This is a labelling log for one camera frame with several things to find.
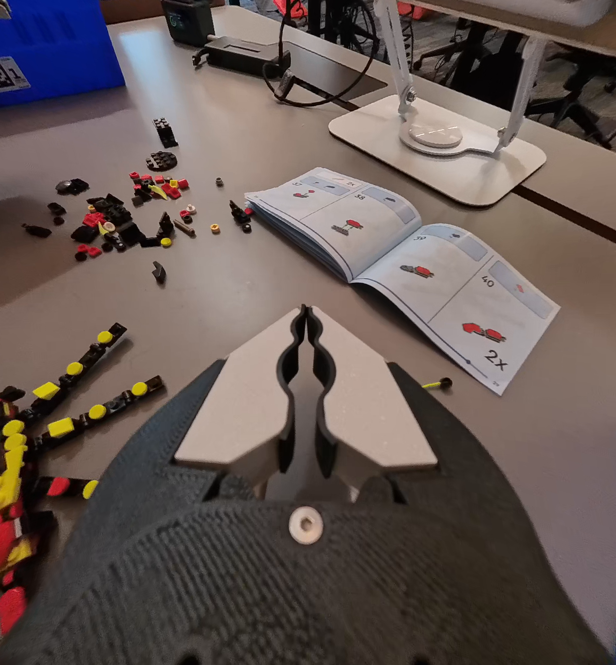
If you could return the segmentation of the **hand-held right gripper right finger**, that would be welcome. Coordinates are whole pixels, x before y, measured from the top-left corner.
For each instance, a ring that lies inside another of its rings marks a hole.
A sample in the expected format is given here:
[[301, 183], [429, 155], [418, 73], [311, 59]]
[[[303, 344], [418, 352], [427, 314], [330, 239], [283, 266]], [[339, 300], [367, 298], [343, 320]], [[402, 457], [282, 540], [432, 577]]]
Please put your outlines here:
[[321, 392], [315, 453], [324, 478], [360, 489], [369, 478], [437, 467], [389, 363], [318, 307], [308, 308]]

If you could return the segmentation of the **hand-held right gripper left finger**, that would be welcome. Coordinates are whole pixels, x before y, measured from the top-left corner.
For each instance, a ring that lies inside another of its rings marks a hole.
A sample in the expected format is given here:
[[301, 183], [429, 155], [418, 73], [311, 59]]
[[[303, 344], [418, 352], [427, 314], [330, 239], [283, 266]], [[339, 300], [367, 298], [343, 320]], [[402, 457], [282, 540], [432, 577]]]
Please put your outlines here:
[[215, 470], [262, 486], [293, 458], [295, 398], [307, 308], [301, 305], [234, 350], [221, 363], [174, 454], [181, 466]]

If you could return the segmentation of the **black lego leg yellow studs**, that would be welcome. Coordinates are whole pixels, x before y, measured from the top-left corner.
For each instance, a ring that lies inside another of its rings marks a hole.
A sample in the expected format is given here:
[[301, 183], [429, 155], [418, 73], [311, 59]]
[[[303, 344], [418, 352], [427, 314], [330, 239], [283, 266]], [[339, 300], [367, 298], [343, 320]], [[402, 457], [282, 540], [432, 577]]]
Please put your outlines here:
[[101, 331], [87, 352], [78, 361], [71, 362], [56, 381], [48, 381], [32, 391], [35, 399], [18, 413], [19, 420], [30, 426], [52, 413], [126, 331], [118, 322]]
[[165, 383], [160, 375], [137, 382], [131, 389], [103, 404], [92, 406], [76, 418], [66, 417], [49, 423], [45, 432], [28, 441], [27, 448], [38, 455], [54, 450], [164, 389]]

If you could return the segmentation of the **lego instruction booklet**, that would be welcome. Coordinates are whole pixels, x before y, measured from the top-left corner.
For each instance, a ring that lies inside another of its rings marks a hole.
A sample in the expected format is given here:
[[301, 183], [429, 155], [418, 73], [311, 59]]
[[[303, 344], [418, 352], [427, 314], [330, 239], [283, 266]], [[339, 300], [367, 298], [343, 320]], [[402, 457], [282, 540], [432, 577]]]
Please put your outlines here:
[[470, 231], [425, 224], [407, 199], [361, 179], [319, 167], [245, 198], [349, 285], [383, 295], [496, 395], [560, 310]]

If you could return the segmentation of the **pile of loose lego pieces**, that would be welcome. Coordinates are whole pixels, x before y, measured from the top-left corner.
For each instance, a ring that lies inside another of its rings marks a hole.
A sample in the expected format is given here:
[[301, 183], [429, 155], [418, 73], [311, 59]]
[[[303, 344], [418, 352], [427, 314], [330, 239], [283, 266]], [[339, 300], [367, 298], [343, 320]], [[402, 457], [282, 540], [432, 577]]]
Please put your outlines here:
[[[155, 200], [176, 202], [184, 191], [190, 188], [186, 178], [173, 178], [162, 172], [153, 175], [133, 171], [129, 177], [134, 188], [130, 200], [134, 209]], [[122, 254], [134, 247], [169, 248], [177, 231], [189, 238], [195, 238], [195, 217], [184, 221], [179, 214], [187, 205], [189, 204], [185, 204], [177, 213], [162, 212], [156, 230], [147, 234], [117, 196], [107, 194], [90, 198], [87, 201], [87, 212], [70, 235], [77, 245], [73, 254], [74, 260], [85, 263], [104, 254]]]

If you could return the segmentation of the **red yellow black lego model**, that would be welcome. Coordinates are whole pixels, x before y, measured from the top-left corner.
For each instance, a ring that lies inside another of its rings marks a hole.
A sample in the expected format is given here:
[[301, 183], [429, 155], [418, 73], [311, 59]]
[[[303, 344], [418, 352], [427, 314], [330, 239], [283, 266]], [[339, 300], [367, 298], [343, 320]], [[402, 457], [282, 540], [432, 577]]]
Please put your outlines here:
[[96, 479], [40, 476], [16, 402], [25, 395], [8, 386], [0, 391], [0, 633], [8, 634], [24, 615], [34, 560], [56, 525], [52, 511], [33, 512], [47, 497], [89, 499]]

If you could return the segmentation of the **blue plastic bin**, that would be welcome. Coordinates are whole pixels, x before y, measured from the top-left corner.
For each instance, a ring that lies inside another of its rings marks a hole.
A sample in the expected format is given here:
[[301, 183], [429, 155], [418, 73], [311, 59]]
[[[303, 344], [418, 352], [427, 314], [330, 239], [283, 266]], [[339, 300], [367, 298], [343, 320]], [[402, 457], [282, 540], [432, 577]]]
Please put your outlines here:
[[0, 19], [0, 108], [123, 87], [99, 1], [9, 1]]

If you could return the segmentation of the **black device with green light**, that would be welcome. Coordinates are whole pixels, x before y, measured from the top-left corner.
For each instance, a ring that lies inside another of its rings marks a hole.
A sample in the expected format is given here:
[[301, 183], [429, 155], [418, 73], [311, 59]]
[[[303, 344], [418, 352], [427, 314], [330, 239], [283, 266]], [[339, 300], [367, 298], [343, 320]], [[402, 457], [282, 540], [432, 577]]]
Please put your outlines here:
[[202, 47], [215, 35], [209, 1], [161, 1], [170, 36], [176, 43]]

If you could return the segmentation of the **black power adapter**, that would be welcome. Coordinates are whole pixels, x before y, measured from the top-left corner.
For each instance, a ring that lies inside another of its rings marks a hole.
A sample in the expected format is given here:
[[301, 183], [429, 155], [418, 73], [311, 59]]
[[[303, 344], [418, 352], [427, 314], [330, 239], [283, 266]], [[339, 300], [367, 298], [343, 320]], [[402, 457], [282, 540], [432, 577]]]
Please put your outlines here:
[[283, 76], [291, 66], [291, 53], [279, 56], [278, 45], [260, 45], [232, 37], [215, 37], [207, 41], [192, 57], [194, 67], [202, 60], [212, 67], [227, 69], [254, 77], [274, 80]]

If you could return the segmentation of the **white stand base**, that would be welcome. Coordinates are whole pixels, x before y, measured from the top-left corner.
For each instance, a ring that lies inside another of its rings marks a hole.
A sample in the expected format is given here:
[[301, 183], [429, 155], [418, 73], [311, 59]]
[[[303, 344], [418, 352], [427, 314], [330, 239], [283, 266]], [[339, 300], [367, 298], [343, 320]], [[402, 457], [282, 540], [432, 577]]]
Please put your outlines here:
[[336, 118], [337, 139], [469, 206], [499, 202], [546, 161], [517, 135], [546, 44], [562, 41], [616, 56], [616, 1], [416, 1], [437, 12], [509, 29], [528, 39], [512, 110], [495, 129], [420, 98], [404, 54], [395, 1], [375, 1], [396, 94]]

